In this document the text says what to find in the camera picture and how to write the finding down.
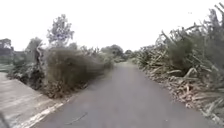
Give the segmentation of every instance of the paved path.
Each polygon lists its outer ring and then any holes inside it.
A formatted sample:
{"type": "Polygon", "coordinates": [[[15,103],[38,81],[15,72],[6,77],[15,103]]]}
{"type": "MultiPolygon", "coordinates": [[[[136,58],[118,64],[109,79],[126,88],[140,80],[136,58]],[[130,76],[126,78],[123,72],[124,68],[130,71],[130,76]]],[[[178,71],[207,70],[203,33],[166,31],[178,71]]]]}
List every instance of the paved path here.
{"type": "MultiPolygon", "coordinates": [[[[0,72],[0,113],[11,128],[33,125],[40,116],[46,115],[57,105],[61,103],[47,98],[18,80],[7,79],[6,73],[0,72]]],[[[4,128],[2,123],[0,121],[0,128],[4,128]]]]}
{"type": "Polygon", "coordinates": [[[34,128],[218,128],[123,63],[34,128]]]}

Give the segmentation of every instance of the vegetation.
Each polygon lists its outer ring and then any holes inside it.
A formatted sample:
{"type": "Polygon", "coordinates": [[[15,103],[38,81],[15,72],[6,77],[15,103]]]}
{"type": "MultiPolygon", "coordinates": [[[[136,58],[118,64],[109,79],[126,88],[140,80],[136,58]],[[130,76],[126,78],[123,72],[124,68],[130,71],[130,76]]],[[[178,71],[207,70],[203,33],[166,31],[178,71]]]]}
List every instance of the vegetation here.
{"type": "Polygon", "coordinates": [[[209,21],[159,36],[155,45],[138,51],[137,64],[187,107],[223,123],[224,6],[210,9],[209,21]]]}
{"type": "Polygon", "coordinates": [[[124,62],[127,59],[123,49],[116,44],[102,48],[101,51],[110,55],[115,63],[124,62]]]}
{"type": "Polygon", "coordinates": [[[51,98],[61,98],[86,87],[87,82],[102,75],[113,63],[97,48],[67,45],[73,33],[65,15],[56,18],[47,34],[50,45],[44,49],[40,38],[31,39],[25,51],[14,52],[14,67],[8,77],[51,98]]]}

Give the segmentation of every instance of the gray sky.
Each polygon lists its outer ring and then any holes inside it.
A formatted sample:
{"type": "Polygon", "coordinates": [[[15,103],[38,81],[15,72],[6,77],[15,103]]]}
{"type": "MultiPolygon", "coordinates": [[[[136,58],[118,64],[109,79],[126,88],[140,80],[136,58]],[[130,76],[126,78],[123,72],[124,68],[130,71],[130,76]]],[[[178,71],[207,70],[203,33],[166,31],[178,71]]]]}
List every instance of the gray sky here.
{"type": "Polygon", "coordinates": [[[16,50],[40,37],[46,43],[53,19],[67,15],[78,45],[118,44],[136,50],[153,44],[161,30],[204,19],[220,0],[1,0],[0,38],[16,50]]]}

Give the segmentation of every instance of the tree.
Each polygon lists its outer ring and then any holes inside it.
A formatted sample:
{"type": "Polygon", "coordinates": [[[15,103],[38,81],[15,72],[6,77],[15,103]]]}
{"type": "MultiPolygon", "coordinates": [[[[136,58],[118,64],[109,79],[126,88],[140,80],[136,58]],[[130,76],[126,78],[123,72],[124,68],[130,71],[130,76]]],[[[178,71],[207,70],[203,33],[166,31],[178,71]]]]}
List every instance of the tree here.
{"type": "Polygon", "coordinates": [[[28,52],[28,58],[31,59],[31,61],[35,62],[35,64],[40,64],[40,57],[42,56],[42,51],[40,46],[42,45],[42,40],[38,37],[32,38],[30,40],[30,43],[28,44],[26,48],[26,52],[28,52]]]}
{"type": "Polygon", "coordinates": [[[125,54],[130,55],[130,54],[132,54],[132,51],[131,50],[126,50],[125,54]]]}
{"type": "Polygon", "coordinates": [[[116,44],[102,48],[101,51],[104,53],[113,54],[114,56],[123,56],[123,49],[116,44]]]}
{"type": "Polygon", "coordinates": [[[10,39],[5,38],[0,40],[0,55],[9,55],[13,50],[10,39]]]}
{"type": "Polygon", "coordinates": [[[73,38],[74,31],[71,31],[71,23],[68,23],[65,14],[62,14],[53,21],[52,28],[48,30],[47,38],[51,45],[56,47],[65,46],[69,39],[73,38]]]}
{"type": "Polygon", "coordinates": [[[72,49],[72,50],[77,50],[77,49],[78,49],[78,46],[77,46],[76,43],[71,43],[71,44],[69,44],[68,47],[69,47],[70,49],[72,49]]]}

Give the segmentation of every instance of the overcast sky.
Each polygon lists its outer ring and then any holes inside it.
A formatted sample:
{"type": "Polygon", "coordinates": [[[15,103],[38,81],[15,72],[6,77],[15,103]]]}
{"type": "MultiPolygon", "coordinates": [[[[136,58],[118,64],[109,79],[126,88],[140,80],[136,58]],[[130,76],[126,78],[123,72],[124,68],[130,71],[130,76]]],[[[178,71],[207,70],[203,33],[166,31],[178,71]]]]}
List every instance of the overcast sky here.
{"type": "Polygon", "coordinates": [[[16,50],[40,37],[46,43],[53,19],[66,14],[78,45],[118,44],[136,50],[153,44],[161,30],[190,26],[220,0],[1,0],[0,38],[16,50]]]}

